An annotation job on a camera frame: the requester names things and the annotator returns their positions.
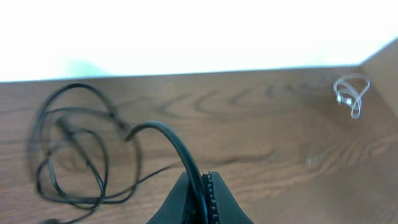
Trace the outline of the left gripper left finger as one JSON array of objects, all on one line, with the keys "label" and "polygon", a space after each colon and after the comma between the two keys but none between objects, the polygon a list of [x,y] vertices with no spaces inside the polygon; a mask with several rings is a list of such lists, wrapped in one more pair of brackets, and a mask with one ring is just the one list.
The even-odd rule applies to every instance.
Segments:
[{"label": "left gripper left finger", "polygon": [[147,224],[189,224],[194,217],[190,182],[187,173],[183,172],[162,206]]}]

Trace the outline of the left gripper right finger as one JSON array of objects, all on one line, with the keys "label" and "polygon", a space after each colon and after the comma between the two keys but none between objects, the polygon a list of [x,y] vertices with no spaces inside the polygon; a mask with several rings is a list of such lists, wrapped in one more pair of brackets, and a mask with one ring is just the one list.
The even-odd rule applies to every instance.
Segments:
[{"label": "left gripper right finger", "polygon": [[218,172],[202,175],[206,190],[208,223],[210,224],[253,224],[243,212],[233,194]]}]

